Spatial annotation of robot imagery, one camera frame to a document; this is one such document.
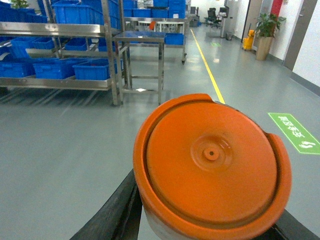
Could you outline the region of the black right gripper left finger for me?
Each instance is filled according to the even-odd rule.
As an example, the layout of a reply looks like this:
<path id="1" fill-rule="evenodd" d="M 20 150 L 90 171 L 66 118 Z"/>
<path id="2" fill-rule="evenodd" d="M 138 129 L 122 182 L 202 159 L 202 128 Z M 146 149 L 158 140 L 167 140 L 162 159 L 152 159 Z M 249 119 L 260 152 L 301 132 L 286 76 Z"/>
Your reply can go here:
<path id="1" fill-rule="evenodd" d="M 72 240 L 137 240 L 142 200 L 131 170 L 99 211 Z"/>

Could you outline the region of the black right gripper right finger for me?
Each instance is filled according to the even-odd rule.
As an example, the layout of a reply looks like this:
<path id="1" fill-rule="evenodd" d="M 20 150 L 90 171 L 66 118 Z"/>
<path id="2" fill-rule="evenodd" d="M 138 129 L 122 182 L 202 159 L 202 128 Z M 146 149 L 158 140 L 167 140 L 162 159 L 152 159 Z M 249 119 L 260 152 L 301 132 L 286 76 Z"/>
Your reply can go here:
<path id="1" fill-rule="evenodd" d="M 267 240 L 320 240 L 320 237 L 300 223 L 287 210 L 266 232 Z"/>

